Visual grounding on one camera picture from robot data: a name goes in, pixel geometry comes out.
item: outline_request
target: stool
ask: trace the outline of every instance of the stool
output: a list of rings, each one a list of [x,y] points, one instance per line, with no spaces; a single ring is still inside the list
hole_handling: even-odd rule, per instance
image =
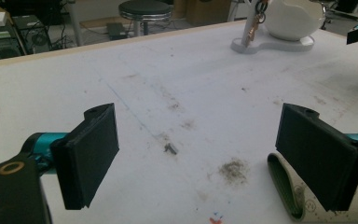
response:
[[[134,20],[135,36],[140,35],[141,22],[144,23],[144,35],[148,35],[147,23],[150,21],[166,21],[172,15],[168,4],[155,0],[132,0],[118,6],[120,16]]]

